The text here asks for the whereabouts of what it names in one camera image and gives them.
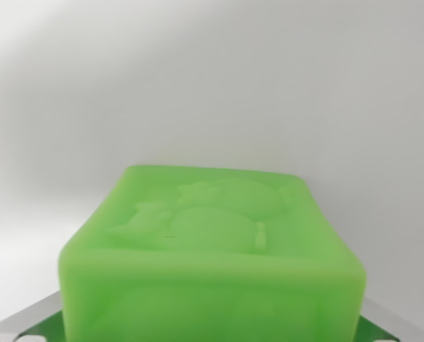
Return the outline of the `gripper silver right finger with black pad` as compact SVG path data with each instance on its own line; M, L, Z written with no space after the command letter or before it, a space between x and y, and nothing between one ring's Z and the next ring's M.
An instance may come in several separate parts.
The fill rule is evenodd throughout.
M424 330L365 298L354 341L424 342Z

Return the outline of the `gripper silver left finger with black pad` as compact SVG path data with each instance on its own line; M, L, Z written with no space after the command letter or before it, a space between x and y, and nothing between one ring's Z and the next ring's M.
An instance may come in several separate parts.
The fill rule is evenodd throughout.
M0 341L65 341L60 292L0 321Z

